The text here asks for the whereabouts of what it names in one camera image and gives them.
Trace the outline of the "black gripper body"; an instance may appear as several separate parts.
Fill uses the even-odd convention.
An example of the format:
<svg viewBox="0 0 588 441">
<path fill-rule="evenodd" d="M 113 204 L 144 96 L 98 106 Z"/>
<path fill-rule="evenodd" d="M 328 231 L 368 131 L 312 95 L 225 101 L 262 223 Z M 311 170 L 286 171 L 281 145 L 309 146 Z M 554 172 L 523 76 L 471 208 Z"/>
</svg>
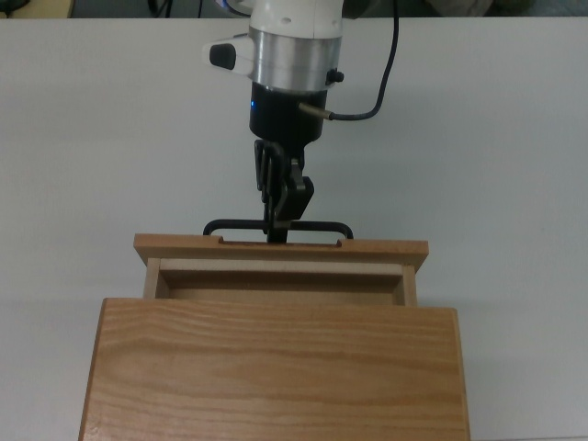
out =
<svg viewBox="0 0 588 441">
<path fill-rule="evenodd" d="M 326 91 L 299 94 L 252 85 L 249 128 L 261 140 L 279 144 L 288 155 L 302 156 L 305 147 L 321 137 L 323 122 L 299 105 L 325 109 L 326 101 Z"/>
</svg>

